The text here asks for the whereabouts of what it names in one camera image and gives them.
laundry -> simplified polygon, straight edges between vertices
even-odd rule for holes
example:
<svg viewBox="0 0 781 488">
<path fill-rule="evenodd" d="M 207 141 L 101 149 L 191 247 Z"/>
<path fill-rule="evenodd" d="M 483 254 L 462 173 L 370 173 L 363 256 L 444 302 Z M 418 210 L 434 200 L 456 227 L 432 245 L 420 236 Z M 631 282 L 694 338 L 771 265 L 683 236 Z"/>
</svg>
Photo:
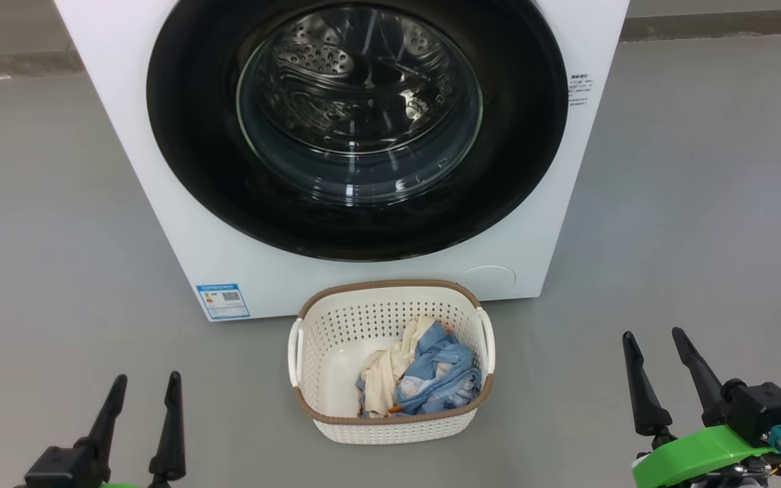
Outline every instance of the laundry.
<svg viewBox="0 0 781 488">
<path fill-rule="evenodd" d="M 478 395 L 480 385 L 472 350 L 438 321 L 420 317 L 406 325 L 402 341 L 366 359 L 357 380 L 360 415 L 378 419 L 459 408 Z"/>
<path fill-rule="evenodd" d="M 357 380 L 362 417 L 378 419 L 388 416 L 388 410 L 394 405 L 397 383 L 415 361 L 418 340 L 434 322 L 427 317 L 412 319 L 403 330 L 403 340 L 366 358 Z"/>
<path fill-rule="evenodd" d="M 436 413 L 468 405 L 481 389 L 475 355 L 438 322 L 418 341 L 415 361 L 397 386 L 401 413 Z"/>
</svg>

basket rim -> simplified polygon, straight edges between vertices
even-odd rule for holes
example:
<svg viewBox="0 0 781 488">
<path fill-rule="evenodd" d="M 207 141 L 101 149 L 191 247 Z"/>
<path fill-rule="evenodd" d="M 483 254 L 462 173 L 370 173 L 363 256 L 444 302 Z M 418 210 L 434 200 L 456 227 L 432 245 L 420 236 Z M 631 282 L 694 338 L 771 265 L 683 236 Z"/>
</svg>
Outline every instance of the basket rim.
<svg viewBox="0 0 781 488">
<path fill-rule="evenodd" d="M 473 411 L 481 406 L 487 399 L 490 390 L 493 389 L 493 373 L 487 374 L 487 379 L 484 380 L 484 387 L 481 389 L 480 395 L 475 401 L 464 405 L 454 410 L 437 411 L 436 413 L 425 413 L 421 415 L 412 415 L 410 417 L 383 417 L 381 419 L 363 419 L 361 417 L 331 417 L 322 413 L 317 413 L 315 409 L 309 407 L 306 399 L 303 397 L 303 392 L 300 391 L 299 386 L 294 387 L 294 394 L 297 396 L 297 402 L 300 404 L 300 408 L 306 412 L 307 415 L 313 418 L 316 422 L 322 424 L 331 424 L 332 426 L 400 426 L 401 424 L 416 424 L 418 422 L 430 422 L 431 420 L 450 419 L 451 417 L 458 417 L 465 415 L 469 411 Z"/>
<path fill-rule="evenodd" d="M 319 300 L 334 296 L 335 294 L 339 293 L 348 293 L 348 291 L 361 291 L 361 290 L 372 290 L 377 288 L 396 288 L 396 287 L 442 287 L 442 288 L 450 288 L 451 290 L 457 291 L 458 293 L 461 293 L 462 296 L 465 296 L 469 302 L 472 302 L 472 305 L 475 306 L 475 308 L 480 308 L 481 303 L 478 302 L 478 299 L 475 297 L 475 294 L 468 290 L 468 288 L 465 288 L 463 285 L 454 283 L 453 281 L 444 281 L 444 280 L 385 280 L 385 281 L 365 281 L 363 283 L 353 283 L 350 285 L 339 285 L 339 287 L 331 287 L 327 288 L 325 290 L 319 291 L 319 293 L 316 293 L 313 295 L 312 298 L 306 301 L 303 308 L 300 309 L 300 313 L 298 313 L 297 318 L 303 319 L 306 318 L 306 314 L 310 311 L 310 309 L 313 308 L 313 306 L 319 302 Z"/>
</svg>

washing machine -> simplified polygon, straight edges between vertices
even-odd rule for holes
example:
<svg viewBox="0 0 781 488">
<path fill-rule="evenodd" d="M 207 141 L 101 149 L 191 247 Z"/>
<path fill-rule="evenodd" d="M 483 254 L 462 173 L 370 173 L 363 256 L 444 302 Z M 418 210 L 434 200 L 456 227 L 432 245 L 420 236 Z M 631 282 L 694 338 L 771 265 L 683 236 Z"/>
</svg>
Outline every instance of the washing machine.
<svg viewBox="0 0 781 488">
<path fill-rule="evenodd" d="M 628 0 L 56 0 L 211 321 L 536 297 Z"/>
</svg>

white plastic basket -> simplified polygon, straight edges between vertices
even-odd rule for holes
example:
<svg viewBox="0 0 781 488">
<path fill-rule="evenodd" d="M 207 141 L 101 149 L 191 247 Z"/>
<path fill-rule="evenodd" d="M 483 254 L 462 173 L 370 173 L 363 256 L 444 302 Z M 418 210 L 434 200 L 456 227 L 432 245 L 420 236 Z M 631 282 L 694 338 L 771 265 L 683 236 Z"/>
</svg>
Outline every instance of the white plastic basket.
<svg viewBox="0 0 781 488">
<path fill-rule="evenodd" d="M 481 393 L 465 407 L 403 418 L 362 419 L 355 381 L 366 357 L 403 336 L 415 317 L 455 331 L 475 353 Z M 304 305 L 288 340 L 288 374 L 307 415 L 329 439 L 344 444 L 402 444 L 462 432 L 493 386 L 493 325 L 467 289 L 449 281 L 375 281 L 335 287 Z"/>
</svg>

door glass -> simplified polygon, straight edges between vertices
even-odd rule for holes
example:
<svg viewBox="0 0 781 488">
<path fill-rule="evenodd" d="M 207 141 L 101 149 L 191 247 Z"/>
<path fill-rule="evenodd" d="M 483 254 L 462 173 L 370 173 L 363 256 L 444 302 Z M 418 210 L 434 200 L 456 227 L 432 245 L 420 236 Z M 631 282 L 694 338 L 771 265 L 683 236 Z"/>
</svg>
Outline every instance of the door glass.
<svg viewBox="0 0 781 488">
<path fill-rule="evenodd" d="M 238 89 L 263 164 L 312 198 L 348 206 L 418 195 L 455 169 L 481 122 L 481 90 L 452 41 L 371 7 L 294 19 L 255 49 Z"/>
</svg>

